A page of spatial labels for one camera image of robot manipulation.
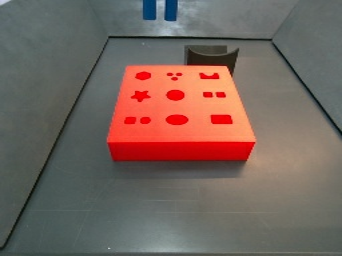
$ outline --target blue bar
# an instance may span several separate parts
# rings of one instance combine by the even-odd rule
[[[143,0],[143,19],[157,19],[157,0]]]
[[[166,21],[177,21],[178,0],[166,0]]]

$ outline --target box top surface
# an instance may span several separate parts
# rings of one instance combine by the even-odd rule
[[[111,142],[255,142],[225,66],[127,66]]]

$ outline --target gray wall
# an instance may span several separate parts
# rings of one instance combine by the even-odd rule
[[[301,0],[274,43],[342,131],[342,1]]]
[[[87,0],[0,7],[0,247],[106,41]]]
[[[111,36],[186,36],[271,39],[298,0],[179,0],[177,22],[142,18],[142,0],[91,0]]]

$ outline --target oval hole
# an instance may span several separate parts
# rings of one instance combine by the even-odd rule
[[[171,115],[166,118],[169,124],[183,125],[189,122],[189,118],[183,115]]]

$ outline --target red box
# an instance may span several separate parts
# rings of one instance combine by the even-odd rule
[[[223,66],[129,66],[107,143],[114,160],[247,160],[255,137]]]

